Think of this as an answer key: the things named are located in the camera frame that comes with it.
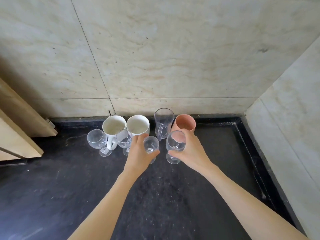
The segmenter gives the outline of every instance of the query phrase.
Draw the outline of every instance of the forearm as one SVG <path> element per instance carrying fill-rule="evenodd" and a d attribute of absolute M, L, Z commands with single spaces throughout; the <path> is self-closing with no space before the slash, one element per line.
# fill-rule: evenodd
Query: forearm
<path fill-rule="evenodd" d="M 130 172 L 121 173 L 110 191 L 69 240 L 110 239 L 122 206 L 136 179 L 137 176 Z"/>
<path fill-rule="evenodd" d="M 228 178 L 214 164 L 199 171 L 216 188 L 253 240 L 307 239 L 296 228 Z"/>

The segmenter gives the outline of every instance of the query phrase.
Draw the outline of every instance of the skin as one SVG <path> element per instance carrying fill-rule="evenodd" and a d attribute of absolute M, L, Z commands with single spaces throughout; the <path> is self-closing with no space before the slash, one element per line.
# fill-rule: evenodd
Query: skin
<path fill-rule="evenodd" d="M 306 240 L 301 232 L 228 178 L 205 153 L 198 137 L 183 129 L 186 147 L 182 152 L 169 151 L 173 157 L 204 176 L 220 193 L 253 240 Z M 110 239 L 127 194 L 134 182 L 160 152 L 147 154 L 143 139 L 135 136 L 123 172 L 107 195 L 82 222 L 69 240 Z"/>

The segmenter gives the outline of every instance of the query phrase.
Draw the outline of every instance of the tiled wall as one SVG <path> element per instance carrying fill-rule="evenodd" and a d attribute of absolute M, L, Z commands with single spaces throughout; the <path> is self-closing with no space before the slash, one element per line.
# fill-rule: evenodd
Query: tiled wall
<path fill-rule="evenodd" d="M 243 113 L 319 20 L 319 0 L 0 0 L 0 76 L 49 117 Z"/>
<path fill-rule="evenodd" d="M 320 38 L 246 111 L 310 239 L 320 236 Z"/>

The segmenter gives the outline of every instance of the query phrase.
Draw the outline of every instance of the wooden board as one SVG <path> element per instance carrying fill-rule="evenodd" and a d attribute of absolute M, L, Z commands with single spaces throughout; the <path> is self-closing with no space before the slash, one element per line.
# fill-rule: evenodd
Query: wooden board
<path fill-rule="evenodd" d="M 14 159 L 19 159 L 19 158 L 0 150 L 0 161 L 14 160 Z"/>
<path fill-rule="evenodd" d="M 0 148 L 21 157 L 41 157 L 43 150 L 0 109 Z"/>
<path fill-rule="evenodd" d="M 29 137 L 57 135 L 57 131 L 1 78 L 0 109 Z"/>

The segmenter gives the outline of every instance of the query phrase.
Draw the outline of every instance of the glass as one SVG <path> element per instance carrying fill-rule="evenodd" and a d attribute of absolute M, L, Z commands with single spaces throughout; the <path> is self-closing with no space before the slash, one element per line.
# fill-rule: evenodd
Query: glass
<path fill-rule="evenodd" d="M 127 129 L 123 129 L 119 131 L 119 133 L 115 136 L 118 145 L 123 148 L 123 154 L 128 156 L 129 150 L 132 142 L 132 134 Z"/>
<path fill-rule="evenodd" d="M 165 146 L 168 151 L 178 151 L 182 152 L 184 148 L 186 147 L 186 136 L 182 131 L 175 130 L 171 132 L 167 140 L 165 142 Z M 170 156 L 169 153 L 167 153 L 167 161 L 170 162 L 171 164 L 178 164 L 181 162 L 180 159 L 176 157 Z"/>
<path fill-rule="evenodd" d="M 143 140 L 143 145 L 144 145 L 144 149 L 146 150 L 147 153 L 152 153 L 152 152 L 159 149 L 159 141 L 154 136 L 147 136 Z M 155 162 L 156 158 L 157 157 L 152 159 L 152 161 L 149 164 L 153 164 Z"/>
<path fill-rule="evenodd" d="M 155 134 L 159 141 L 167 138 L 170 133 L 172 122 L 174 121 L 174 113 L 168 108 L 158 109 L 154 113 Z"/>
<path fill-rule="evenodd" d="M 87 141 L 94 149 L 101 149 L 99 154 L 102 157 L 107 157 L 112 153 L 112 150 L 108 150 L 106 147 L 108 142 L 107 135 L 100 129 L 90 131 L 87 135 Z"/>

